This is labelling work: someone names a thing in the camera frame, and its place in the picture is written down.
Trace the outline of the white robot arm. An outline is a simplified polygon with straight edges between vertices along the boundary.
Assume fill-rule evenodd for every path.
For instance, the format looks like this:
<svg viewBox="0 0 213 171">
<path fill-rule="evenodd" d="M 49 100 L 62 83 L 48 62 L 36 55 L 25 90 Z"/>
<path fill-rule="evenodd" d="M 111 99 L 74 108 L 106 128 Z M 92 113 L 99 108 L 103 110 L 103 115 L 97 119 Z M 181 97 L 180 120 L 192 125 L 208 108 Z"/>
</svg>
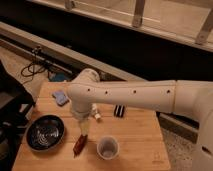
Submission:
<svg viewBox="0 0 213 171">
<path fill-rule="evenodd" d="M 199 122 L 192 171 L 213 171 L 213 81 L 101 82 L 93 69 L 84 69 L 67 88 L 73 115 L 86 118 L 93 103 L 145 108 L 189 116 Z"/>
</svg>

